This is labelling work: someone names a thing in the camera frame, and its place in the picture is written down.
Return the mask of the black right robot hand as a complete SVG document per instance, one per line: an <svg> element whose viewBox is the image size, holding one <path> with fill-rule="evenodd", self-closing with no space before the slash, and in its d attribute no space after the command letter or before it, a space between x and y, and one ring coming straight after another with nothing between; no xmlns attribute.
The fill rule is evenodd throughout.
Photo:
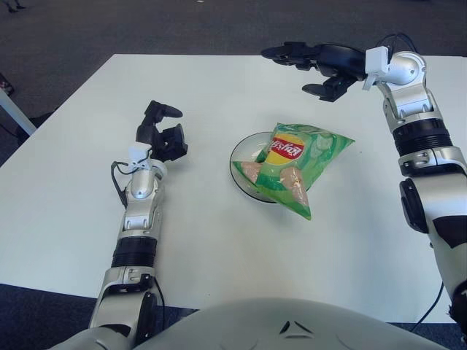
<svg viewBox="0 0 467 350"><path fill-rule="evenodd" d="M334 102L341 98L354 83L363 81L366 56L361 50L340 44L316 44L284 42L278 47L261 51L264 58L282 66L295 66L298 70L317 70L327 78L321 84L307 84L305 93L317 96L321 101Z"/></svg>

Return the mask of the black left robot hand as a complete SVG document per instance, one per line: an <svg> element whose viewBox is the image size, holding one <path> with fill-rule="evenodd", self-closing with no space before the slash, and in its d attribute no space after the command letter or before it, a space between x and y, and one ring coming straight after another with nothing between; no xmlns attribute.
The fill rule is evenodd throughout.
<svg viewBox="0 0 467 350"><path fill-rule="evenodd" d="M151 101L144 112L144 119L136 131L136 141L149 144L152 150L151 158L166 162L174 161L188 152L182 125L176 124L172 128L162 131L157 124L164 118L181 118L183 113L177 108L156 101Z"/></svg>

